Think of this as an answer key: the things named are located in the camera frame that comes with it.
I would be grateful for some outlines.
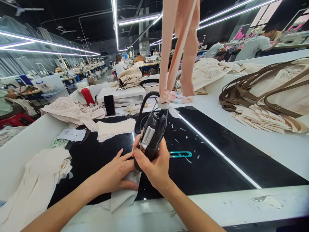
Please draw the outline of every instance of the red stool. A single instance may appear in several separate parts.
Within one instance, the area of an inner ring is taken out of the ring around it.
[[[30,118],[28,115],[19,113],[14,115],[13,117],[0,120],[0,129],[3,129],[4,125],[11,125],[13,127],[27,126],[33,122],[34,120]]]

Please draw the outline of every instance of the hand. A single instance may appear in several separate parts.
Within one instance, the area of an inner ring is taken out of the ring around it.
[[[134,189],[138,190],[135,182],[130,180],[123,180],[123,178],[130,172],[135,170],[133,160],[127,160],[131,157],[128,153],[122,157],[121,149],[115,158],[107,165],[102,167],[95,174],[90,176],[86,181],[88,189],[90,189],[94,197],[104,193],[115,192],[121,189]]]
[[[136,136],[133,144],[135,159],[140,168],[147,175],[152,186],[163,194],[163,192],[168,190],[173,183],[168,175],[170,153],[167,150],[165,139],[162,138],[161,140],[158,157],[150,162],[145,154],[140,149],[136,148],[140,137],[141,135]]]

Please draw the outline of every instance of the ceiling fan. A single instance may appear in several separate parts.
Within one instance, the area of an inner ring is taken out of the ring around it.
[[[59,31],[62,31],[61,34],[65,34],[65,33],[68,33],[68,32],[76,32],[76,30],[73,30],[73,31],[66,31],[63,26],[58,26],[56,27],[57,30]]]
[[[86,39],[82,39],[82,38],[80,38],[80,37],[77,37],[76,40],[80,40],[80,41],[82,42],[82,41],[84,41],[84,40],[86,40]]]
[[[43,11],[44,8],[22,8],[19,6],[18,3],[16,3],[15,0],[0,0],[0,2],[3,2],[7,5],[10,5],[14,8],[17,9],[16,13],[15,13],[15,16],[20,16],[22,12],[25,12],[25,11]]]

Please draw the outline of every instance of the black phone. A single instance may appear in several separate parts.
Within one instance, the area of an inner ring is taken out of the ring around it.
[[[104,105],[106,109],[106,116],[116,115],[113,95],[104,96]]]

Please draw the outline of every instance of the beige fabric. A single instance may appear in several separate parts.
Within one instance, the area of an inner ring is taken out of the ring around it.
[[[0,231],[19,232],[47,209],[56,184],[72,169],[68,158],[64,148],[46,149],[26,164],[17,191],[0,208]]]

